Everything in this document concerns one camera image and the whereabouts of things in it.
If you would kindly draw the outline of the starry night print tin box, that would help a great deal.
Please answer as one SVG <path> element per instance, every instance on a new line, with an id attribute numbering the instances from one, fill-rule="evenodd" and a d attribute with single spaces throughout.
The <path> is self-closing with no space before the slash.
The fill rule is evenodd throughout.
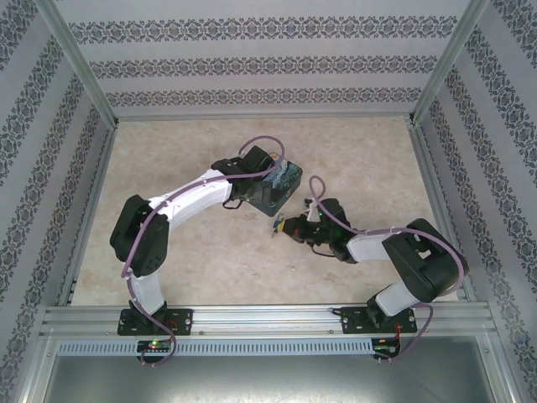
<path id="1" fill-rule="evenodd" d="M 275 171 L 254 182 L 254 186 L 260 187 L 262 181 L 271 181 L 273 183 L 272 200 L 261 201 L 260 189 L 260 202 L 249 204 L 265 215 L 274 217 L 300 186 L 302 174 L 303 170 L 298 165 L 282 159 L 281 165 Z"/>

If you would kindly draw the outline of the right controller circuit board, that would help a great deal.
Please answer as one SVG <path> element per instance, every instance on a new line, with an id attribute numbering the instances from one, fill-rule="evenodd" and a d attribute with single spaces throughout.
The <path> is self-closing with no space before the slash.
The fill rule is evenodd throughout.
<path id="1" fill-rule="evenodd" d="M 393 359 L 400 353 L 400 337 L 374 338 L 372 340 L 373 355 L 376 359 Z"/>

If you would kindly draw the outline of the controller circuit board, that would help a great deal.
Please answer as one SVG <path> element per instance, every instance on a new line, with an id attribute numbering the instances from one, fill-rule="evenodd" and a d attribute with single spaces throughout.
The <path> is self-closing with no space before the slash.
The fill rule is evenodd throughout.
<path id="1" fill-rule="evenodd" d="M 154 339 L 138 341 L 136 351 L 138 356 L 165 357 L 173 350 L 173 343 L 168 340 Z"/>
<path id="2" fill-rule="evenodd" d="M 373 355 L 376 359 L 393 359 L 400 353 L 400 337 L 374 338 L 372 340 Z"/>

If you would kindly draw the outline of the grey metal sheet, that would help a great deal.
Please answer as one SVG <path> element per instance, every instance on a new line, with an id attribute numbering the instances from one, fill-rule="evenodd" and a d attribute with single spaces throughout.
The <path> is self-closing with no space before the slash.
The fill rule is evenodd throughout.
<path id="1" fill-rule="evenodd" d="M 364 356 L 61 357 L 44 403 L 502 403 L 478 367 L 381 363 Z"/>

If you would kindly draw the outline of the left controller circuit board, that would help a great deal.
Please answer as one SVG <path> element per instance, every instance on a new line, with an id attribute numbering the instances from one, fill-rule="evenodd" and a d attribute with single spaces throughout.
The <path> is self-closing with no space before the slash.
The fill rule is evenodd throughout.
<path id="1" fill-rule="evenodd" d="M 165 357 L 173 350 L 173 343 L 168 340 L 154 339 L 138 341 L 136 351 L 138 356 Z"/>

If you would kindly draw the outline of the aluminium back rail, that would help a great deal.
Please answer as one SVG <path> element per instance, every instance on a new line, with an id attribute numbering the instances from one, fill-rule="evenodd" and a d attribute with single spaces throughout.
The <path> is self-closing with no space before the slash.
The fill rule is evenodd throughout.
<path id="1" fill-rule="evenodd" d="M 137 115 L 119 117 L 120 123 L 172 122 L 201 120 L 257 120 L 257 119 L 306 119 L 306 118 L 403 118 L 412 122 L 412 113 L 209 113 L 178 115 Z"/>

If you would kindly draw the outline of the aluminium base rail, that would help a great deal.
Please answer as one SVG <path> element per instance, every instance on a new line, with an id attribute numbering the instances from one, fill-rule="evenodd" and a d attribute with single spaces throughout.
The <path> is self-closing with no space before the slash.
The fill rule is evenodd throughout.
<path id="1" fill-rule="evenodd" d="M 165 326 L 186 337 L 313 337 L 358 335 L 342 331 L 340 317 L 329 305 L 289 306 L 193 306 L 175 308 Z M 122 319 L 119 306 L 51 307 L 39 328 L 41 337 L 116 337 L 138 334 L 140 327 Z M 417 332 L 428 336 L 474 336 L 496 332 L 486 303 L 438 302 L 431 308 L 415 308 Z"/>

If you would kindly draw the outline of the aluminium side rail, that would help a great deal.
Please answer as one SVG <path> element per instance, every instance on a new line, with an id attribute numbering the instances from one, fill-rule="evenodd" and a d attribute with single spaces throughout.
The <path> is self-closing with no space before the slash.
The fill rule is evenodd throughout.
<path id="1" fill-rule="evenodd" d="M 455 229 L 452 225 L 446 205 L 446 199 L 442 193 L 441 184 L 438 180 L 425 138 L 420 128 L 412 123 L 407 124 L 407 129 L 409 130 L 410 141 L 420 168 L 420 174 L 425 185 L 425 190 L 429 198 L 432 214 L 438 231 L 449 243 L 462 253 L 463 249 L 458 242 Z"/>
<path id="2" fill-rule="evenodd" d="M 107 138 L 102 144 L 96 169 L 91 180 L 90 192 L 86 198 L 85 209 L 81 214 L 80 226 L 78 227 L 76 238 L 72 245 L 70 257 L 67 260 L 65 275 L 60 283 L 60 292 L 57 295 L 54 306 L 68 306 L 72 300 L 72 290 L 76 287 L 81 270 L 91 227 L 106 177 L 107 167 L 111 158 L 115 138 L 117 137 L 118 125 L 119 122 L 116 122 L 111 126 Z"/>

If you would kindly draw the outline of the aluminium frame post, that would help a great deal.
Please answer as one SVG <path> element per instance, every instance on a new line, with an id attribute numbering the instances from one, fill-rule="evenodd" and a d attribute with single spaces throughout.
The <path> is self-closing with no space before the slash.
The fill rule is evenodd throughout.
<path id="1" fill-rule="evenodd" d="M 117 126 L 117 116 L 55 0 L 34 0 L 34 3 L 55 36 L 71 67 L 80 78 L 105 124 L 108 128 L 115 128 Z"/>
<path id="2" fill-rule="evenodd" d="M 409 126 L 419 123 L 427 113 L 443 81 L 463 50 L 470 33 L 489 3 L 490 0 L 469 0 L 420 97 L 409 117 L 405 120 Z"/>

